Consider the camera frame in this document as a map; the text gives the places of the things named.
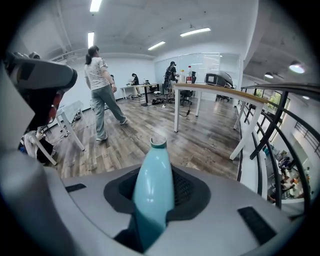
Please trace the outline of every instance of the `wooden floor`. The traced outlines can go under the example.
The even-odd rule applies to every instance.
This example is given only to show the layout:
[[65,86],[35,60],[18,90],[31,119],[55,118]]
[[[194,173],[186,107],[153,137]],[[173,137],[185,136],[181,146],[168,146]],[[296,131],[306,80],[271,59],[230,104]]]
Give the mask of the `wooden floor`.
[[[179,132],[174,132],[174,104],[142,107],[138,100],[122,99],[119,106],[129,121],[119,125],[110,110],[104,112],[108,134],[105,143],[96,141],[95,113],[84,112],[88,127],[82,120],[73,124],[73,130],[85,147],[81,151],[71,136],[60,138],[56,125],[46,133],[55,149],[56,168],[62,178],[110,172],[142,163],[150,148],[150,138],[167,140],[170,161],[211,174],[236,180],[239,157],[229,159],[240,140],[239,130],[233,125],[237,110],[232,102],[203,100],[199,117],[195,116],[196,100],[188,117],[180,116]],[[181,107],[186,115],[189,106]]]

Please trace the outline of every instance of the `teal water bottle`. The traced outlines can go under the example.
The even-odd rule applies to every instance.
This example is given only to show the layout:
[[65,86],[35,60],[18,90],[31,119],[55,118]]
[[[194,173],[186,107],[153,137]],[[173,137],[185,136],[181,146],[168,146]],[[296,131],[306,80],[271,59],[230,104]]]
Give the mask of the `teal water bottle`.
[[143,250],[166,229],[166,214],[175,207],[175,193],[167,142],[154,144],[140,168],[133,192],[135,220]]

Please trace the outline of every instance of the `ponytail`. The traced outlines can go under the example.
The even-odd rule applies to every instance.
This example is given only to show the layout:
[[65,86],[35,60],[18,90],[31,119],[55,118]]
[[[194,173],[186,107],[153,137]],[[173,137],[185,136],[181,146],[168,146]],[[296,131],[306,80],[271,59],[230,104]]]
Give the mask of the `ponytail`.
[[88,54],[85,56],[85,64],[86,65],[90,65],[91,62],[92,62],[92,58],[94,57],[95,53],[99,51],[99,48],[98,46],[94,45],[94,46],[91,46],[89,49],[88,49]]
[[89,54],[87,54],[87,55],[85,56],[85,64],[86,64],[86,65],[90,65],[91,62],[92,62],[92,57],[91,57]]

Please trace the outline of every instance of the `gray pants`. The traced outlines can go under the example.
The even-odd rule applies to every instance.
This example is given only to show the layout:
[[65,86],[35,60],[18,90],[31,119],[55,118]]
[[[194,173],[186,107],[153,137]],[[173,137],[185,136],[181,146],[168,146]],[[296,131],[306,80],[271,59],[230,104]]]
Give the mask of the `gray pants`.
[[105,140],[107,134],[105,131],[105,103],[108,105],[112,114],[120,123],[124,122],[126,117],[116,103],[115,96],[110,85],[91,91],[91,97],[95,111],[95,128],[97,140]]

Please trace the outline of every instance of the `ceiling light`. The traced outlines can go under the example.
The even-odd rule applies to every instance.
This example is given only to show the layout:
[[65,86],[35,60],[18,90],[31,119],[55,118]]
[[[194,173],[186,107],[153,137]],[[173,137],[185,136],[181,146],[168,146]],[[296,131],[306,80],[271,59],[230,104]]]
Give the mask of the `ceiling light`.
[[94,45],[95,32],[88,33],[88,48]]
[[164,41],[162,41],[162,42],[159,42],[159,43],[157,43],[157,44],[155,44],[154,46],[151,46],[150,48],[148,48],[148,50],[150,51],[150,50],[153,50],[154,48],[156,48],[156,47],[158,47],[158,46],[161,46],[161,45],[163,45],[163,44],[165,44],[166,42],[164,42]]
[[93,12],[99,11],[101,2],[102,0],[92,0],[91,6],[90,6],[90,12],[93,13]]
[[265,76],[266,78],[274,78],[274,76],[273,76],[270,72],[265,73],[264,76]]
[[210,28],[208,28],[208,27],[201,28],[201,29],[198,29],[198,30],[194,30],[194,31],[190,31],[190,32],[187,32],[187,33],[180,34],[180,36],[185,37],[185,36],[189,36],[189,35],[200,33],[200,32],[206,32],[206,31],[210,31]]
[[301,67],[301,63],[299,61],[293,61],[289,66],[289,69],[298,74],[303,74],[305,72],[305,69]]

